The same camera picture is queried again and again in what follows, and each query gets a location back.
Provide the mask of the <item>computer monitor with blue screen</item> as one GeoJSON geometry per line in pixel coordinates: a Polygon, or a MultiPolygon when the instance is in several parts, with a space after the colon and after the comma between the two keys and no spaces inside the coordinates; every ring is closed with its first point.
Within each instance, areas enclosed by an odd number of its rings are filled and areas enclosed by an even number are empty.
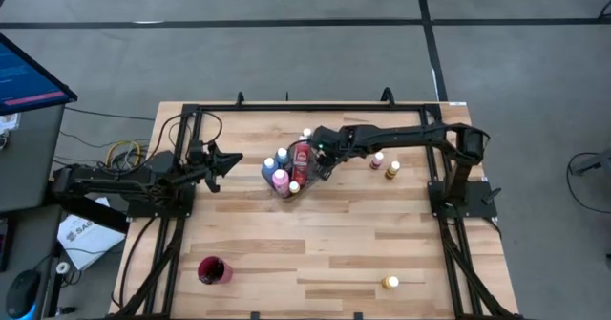
{"type": "Polygon", "coordinates": [[[77,101],[66,84],[0,33],[0,116],[77,101]]]}

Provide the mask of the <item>black keyboard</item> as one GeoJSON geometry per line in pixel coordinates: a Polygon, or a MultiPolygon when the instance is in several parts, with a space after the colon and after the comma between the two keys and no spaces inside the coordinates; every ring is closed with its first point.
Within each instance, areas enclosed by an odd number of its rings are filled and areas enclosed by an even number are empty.
{"type": "Polygon", "coordinates": [[[8,218],[0,218],[0,273],[7,269],[11,254],[13,225],[8,218]]]}

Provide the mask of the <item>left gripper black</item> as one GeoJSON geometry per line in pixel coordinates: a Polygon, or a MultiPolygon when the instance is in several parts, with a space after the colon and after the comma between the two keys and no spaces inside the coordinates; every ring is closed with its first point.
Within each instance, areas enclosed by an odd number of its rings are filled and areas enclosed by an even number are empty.
{"type": "Polygon", "coordinates": [[[188,154],[188,180],[215,182],[225,177],[243,158],[243,153],[190,152],[188,154]]]}

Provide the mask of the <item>grey desk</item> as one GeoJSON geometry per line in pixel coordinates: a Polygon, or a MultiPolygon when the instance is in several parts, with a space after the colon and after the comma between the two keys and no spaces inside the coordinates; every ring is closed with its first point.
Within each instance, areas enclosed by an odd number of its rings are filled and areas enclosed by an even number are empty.
{"type": "Polygon", "coordinates": [[[43,204],[63,113],[61,105],[19,116],[0,150],[0,213],[43,204]]]}

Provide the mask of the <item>black computer mouse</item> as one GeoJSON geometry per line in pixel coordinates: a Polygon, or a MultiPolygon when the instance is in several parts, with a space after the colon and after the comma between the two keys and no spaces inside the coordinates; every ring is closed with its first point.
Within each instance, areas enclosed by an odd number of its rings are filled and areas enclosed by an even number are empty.
{"type": "Polygon", "coordinates": [[[40,273],[36,269],[23,270],[13,279],[5,304],[9,320],[33,319],[40,280],[40,273]]]}

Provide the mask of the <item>grey metal stand foot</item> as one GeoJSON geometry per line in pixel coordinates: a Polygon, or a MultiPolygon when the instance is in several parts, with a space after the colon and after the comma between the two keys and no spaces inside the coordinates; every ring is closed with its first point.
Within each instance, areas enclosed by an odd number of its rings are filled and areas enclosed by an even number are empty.
{"type": "Polygon", "coordinates": [[[585,160],[569,164],[569,171],[572,175],[582,175],[595,169],[602,169],[605,173],[611,175],[611,148],[600,153],[594,153],[585,160]]]}

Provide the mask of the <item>large periwinkle paint bottle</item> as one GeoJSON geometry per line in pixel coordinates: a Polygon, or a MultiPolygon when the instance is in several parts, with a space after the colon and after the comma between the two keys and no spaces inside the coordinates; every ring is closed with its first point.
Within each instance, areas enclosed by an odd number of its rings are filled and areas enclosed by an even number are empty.
{"type": "Polygon", "coordinates": [[[279,169],[279,165],[274,158],[266,158],[262,165],[262,176],[267,184],[273,186],[273,175],[279,169]]]}

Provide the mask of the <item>black metal rig frame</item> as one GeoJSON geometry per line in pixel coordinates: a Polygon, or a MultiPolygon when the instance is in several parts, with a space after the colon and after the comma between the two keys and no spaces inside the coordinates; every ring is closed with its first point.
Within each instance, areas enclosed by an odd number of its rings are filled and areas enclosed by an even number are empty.
{"type": "Polygon", "coordinates": [[[472,126],[464,105],[390,93],[377,102],[161,103],[151,152],[185,162],[197,140],[212,139],[243,158],[218,193],[196,185],[189,217],[130,222],[117,301],[103,320],[524,320],[494,218],[433,216],[428,184],[446,191],[455,168],[438,149],[383,149],[377,170],[373,155],[352,158],[289,200],[261,175],[305,128],[433,123],[472,126]],[[388,180],[394,160],[401,168],[388,180]],[[209,256],[232,266],[227,284],[199,280],[209,256]],[[387,276],[399,286],[383,288],[387,276]]]}

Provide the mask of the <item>translucent grey plastic bin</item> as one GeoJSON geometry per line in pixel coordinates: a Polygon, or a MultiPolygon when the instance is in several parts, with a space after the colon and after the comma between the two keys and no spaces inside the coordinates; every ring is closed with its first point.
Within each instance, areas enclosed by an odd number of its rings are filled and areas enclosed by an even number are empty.
{"type": "MultiPolygon", "coordinates": [[[[293,168],[293,155],[294,155],[294,147],[295,145],[300,141],[303,140],[301,138],[299,138],[298,140],[292,142],[291,144],[289,144],[285,149],[288,151],[288,155],[290,157],[290,162],[288,163],[287,167],[284,169],[288,176],[290,177],[290,181],[292,180],[292,168],[293,168]]],[[[308,177],[307,177],[307,182],[305,184],[305,186],[301,186],[301,190],[298,194],[296,195],[290,195],[287,198],[283,198],[281,197],[274,189],[274,187],[272,186],[271,189],[276,193],[277,196],[279,196],[282,199],[293,199],[296,197],[301,196],[302,194],[304,194],[306,191],[308,191],[310,188],[312,188],[315,184],[322,182],[324,180],[319,179],[315,172],[314,172],[314,166],[315,166],[315,158],[316,158],[316,151],[312,148],[312,140],[307,140],[309,147],[310,147],[310,155],[309,155],[309,164],[308,164],[308,177]]]]}

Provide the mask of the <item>dark red plastic cup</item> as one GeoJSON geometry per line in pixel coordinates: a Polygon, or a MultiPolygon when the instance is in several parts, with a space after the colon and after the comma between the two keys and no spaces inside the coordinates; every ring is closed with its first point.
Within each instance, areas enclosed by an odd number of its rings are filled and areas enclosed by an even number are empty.
{"type": "Polygon", "coordinates": [[[198,266],[198,278],[206,285],[227,284],[232,276],[232,266],[218,256],[206,257],[198,266]]]}

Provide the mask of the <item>white printed paper sheet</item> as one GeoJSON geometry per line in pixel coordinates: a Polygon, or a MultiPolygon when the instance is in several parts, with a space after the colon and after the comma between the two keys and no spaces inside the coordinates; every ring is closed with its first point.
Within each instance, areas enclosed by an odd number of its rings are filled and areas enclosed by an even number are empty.
{"type": "Polygon", "coordinates": [[[125,239],[124,233],[62,212],[56,235],[77,270],[85,270],[125,239]]]}

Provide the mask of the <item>large pink paint bottle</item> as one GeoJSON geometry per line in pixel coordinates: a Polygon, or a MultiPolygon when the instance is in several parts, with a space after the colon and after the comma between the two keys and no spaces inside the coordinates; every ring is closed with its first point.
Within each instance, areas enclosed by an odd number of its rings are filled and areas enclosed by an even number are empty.
{"type": "Polygon", "coordinates": [[[290,177],[284,169],[277,169],[272,175],[272,184],[275,191],[283,198],[291,195],[290,177]]]}

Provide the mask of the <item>black desk bar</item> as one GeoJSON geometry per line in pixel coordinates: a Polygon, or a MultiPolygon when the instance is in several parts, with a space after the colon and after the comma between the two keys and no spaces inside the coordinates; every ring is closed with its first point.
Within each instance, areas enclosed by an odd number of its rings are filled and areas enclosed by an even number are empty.
{"type": "Polygon", "coordinates": [[[127,217],[112,207],[97,203],[85,196],[57,196],[49,194],[44,199],[45,205],[59,205],[71,215],[92,221],[119,233],[126,234],[129,229],[127,217]]]}

